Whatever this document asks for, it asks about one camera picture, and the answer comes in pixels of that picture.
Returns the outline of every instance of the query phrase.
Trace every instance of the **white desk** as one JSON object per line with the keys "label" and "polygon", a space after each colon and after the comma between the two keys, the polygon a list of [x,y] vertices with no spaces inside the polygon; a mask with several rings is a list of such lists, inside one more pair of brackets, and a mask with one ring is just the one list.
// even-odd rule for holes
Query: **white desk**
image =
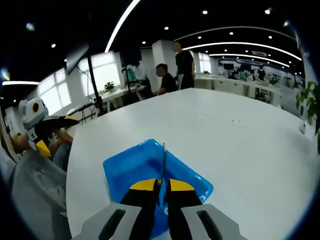
{"label": "white desk", "polygon": [[[242,80],[236,80],[236,79],[230,79],[225,78],[222,76],[214,76],[214,75],[196,75],[195,81],[206,81],[206,89],[211,90],[213,88],[212,82],[214,82],[214,86],[217,87],[219,84],[232,84],[232,85],[239,85],[239,86],[247,86],[254,90],[254,94],[256,91],[256,88],[265,90],[268,92],[271,92],[272,96],[270,99],[270,103],[274,106],[278,106],[281,104],[281,90],[273,87],[273,86],[265,86],[262,84],[259,84],[255,81],[242,81]],[[231,91],[230,89],[225,88],[223,90],[224,92]]]}
{"label": "white desk", "polygon": [[[143,100],[141,97],[139,91],[142,90],[145,86],[132,86],[130,87],[130,91],[135,93],[140,101]],[[114,107],[116,108],[117,104],[114,102],[115,99],[120,98],[124,95],[126,95],[129,92],[128,87],[125,88],[119,88],[113,92],[106,92],[101,95],[102,102],[107,102],[107,110],[108,113],[111,111],[110,103],[113,102]]]}
{"label": "white desk", "polygon": [[[244,237],[284,239],[307,209],[319,176],[300,123],[264,102],[193,88],[79,125],[66,179],[71,234],[110,203],[103,161],[154,138],[213,184],[206,203],[236,221]],[[168,233],[157,239],[169,239]]]}

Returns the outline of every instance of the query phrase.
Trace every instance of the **blue tray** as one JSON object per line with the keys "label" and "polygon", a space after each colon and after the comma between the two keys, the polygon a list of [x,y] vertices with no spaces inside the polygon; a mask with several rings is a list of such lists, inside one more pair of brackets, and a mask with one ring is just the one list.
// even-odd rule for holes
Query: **blue tray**
{"label": "blue tray", "polygon": [[[129,188],[136,182],[158,178],[162,170],[164,152],[162,144],[154,139],[146,140],[103,162],[110,198],[120,203]],[[201,177],[169,151],[166,153],[166,178],[184,181],[195,188],[196,194],[203,203],[213,192],[213,185]],[[154,228],[151,239],[168,230],[166,205],[163,203],[165,185],[160,191],[160,207],[156,206]]]}

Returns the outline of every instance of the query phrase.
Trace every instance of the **cable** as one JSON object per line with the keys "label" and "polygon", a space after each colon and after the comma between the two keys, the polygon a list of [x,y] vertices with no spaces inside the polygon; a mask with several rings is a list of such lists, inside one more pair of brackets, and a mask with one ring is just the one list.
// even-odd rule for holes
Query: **cable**
{"label": "cable", "polygon": [[79,68],[78,65],[77,65],[76,67],[79,69],[79,71],[80,71],[81,73],[83,73],[84,75],[87,76],[87,79],[86,79],[86,83],[87,83],[87,84],[86,84],[87,96],[88,96],[91,100],[93,100],[93,98],[89,95],[89,84],[88,84],[89,82],[88,82],[88,79],[90,80],[91,84],[93,84],[90,76],[88,75],[88,73],[82,71],[82,70]]}

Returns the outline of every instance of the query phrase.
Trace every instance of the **potted plant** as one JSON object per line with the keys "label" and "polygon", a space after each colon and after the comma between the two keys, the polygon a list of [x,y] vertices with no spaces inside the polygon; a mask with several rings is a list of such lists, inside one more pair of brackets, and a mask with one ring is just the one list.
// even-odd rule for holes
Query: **potted plant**
{"label": "potted plant", "polygon": [[313,81],[308,82],[306,88],[302,88],[296,95],[296,108],[305,103],[307,110],[307,122],[311,125],[315,120],[315,134],[318,139],[318,154],[320,154],[320,85]]}
{"label": "potted plant", "polygon": [[105,92],[113,92],[115,90],[115,83],[113,81],[108,81],[106,85],[104,85]]}

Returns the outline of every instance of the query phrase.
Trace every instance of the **curved ceiling light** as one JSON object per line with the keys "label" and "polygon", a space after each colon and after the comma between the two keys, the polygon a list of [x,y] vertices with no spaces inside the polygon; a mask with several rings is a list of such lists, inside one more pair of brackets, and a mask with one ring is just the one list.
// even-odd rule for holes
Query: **curved ceiling light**
{"label": "curved ceiling light", "polygon": [[39,85],[37,81],[3,81],[2,86],[6,85]]}
{"label": "curved ceiling light", "polygon": [[115,40],[115,37],[117,35],[117,33],[119,32],[119,29],[121,28],[122,24],[125,22],[126,18],[129,16],[129,14],[132,12],[132,10],[136,7],[136,5],[140,2],[141,0],[133,0],[130,5],[127,7],[127,9],[124,11],[124,13],[122,14],[120,20],[118,21],[118,23],[116,24],[111,37],[108,41],[108,44],[106,45],[105,48],[105,53],[109,52],[111,44],[113,43],[113,41]]}
{"label": "curved ceiling light", "polygon": [[280,64],[280,65],[286,66],[288,68],[290,67],[289,65],[287,65],[285,63],[282,63],[280,61],[272,60],[272,59],[261,57],[261,56],[252,56],[252,55],[245,55],[245,54],[229,54],[229,53],[209,54],[209,56],[211,56],[211,57],[215,57],[215,56],[238,56],[238,57],[256,58],[256,59],[262,59],[262,60],[274,62],[276,64]]}
{"label": "curved ceiling light", "polygon": [[289,36],[289,35],[287,35],[285,33],[280,32],[280,31],[276,31],[276,30],[272,30],[272,29],[268,29],[268,28],[264,28],[264,27],[259,27],[259,26],[223,26],[223,27],[211,28],[211,29],[198,31],[198,32],[186,35],[186,36],[179,37],[179,38],[175,39],[174,41],[178,41],[180,39],[184,39],[184,38],[187,38],[187,37],[190,37],[190,36],[193,36],[193,35],[199,35],[199,34],[202,34],[202,33],[216,31],[216,30],[223,30],[223,29],[259,29],[259,30],[265,30],[265,31],[276,33],[276,34],[280,34],[280,35],[283,35],[283,36],[285,36],[287,38],[290,38],[290,39],[292,39],[294,41],[297,41],[297,39],[295,39],[294,37]]}
{"label": "curved ceiling light", "polygon": [[258,43],[251,43],[251,42],[240,42],[240,41],[226,41],[226,42],[214,42],[214,43],[207,43],[207,44],[201,44],[201,45],[195,45],[195,46],[189,46],[189,47],[185,47],[183,50],[190,50],[190,49],[196,49],[196,48],[201,48],[201,47],[207,47],[207,46],[214,46],[214,45],[224,45],[224,44],[239,44],[239,45],[251,45],[251,46],[258,46],[258,47],[264,47],[264,48],[268,48],[268,49],[273,49],[273,50],[277,50],[279,52],[282,52],[284,54],[288,54],[291,57],[294,57],[298,60],[302,60],[300,57],[282,50],[280,48],[276,48],[273,46],[268,46],[268,45],[263,45],[263,44],[258,44]]}

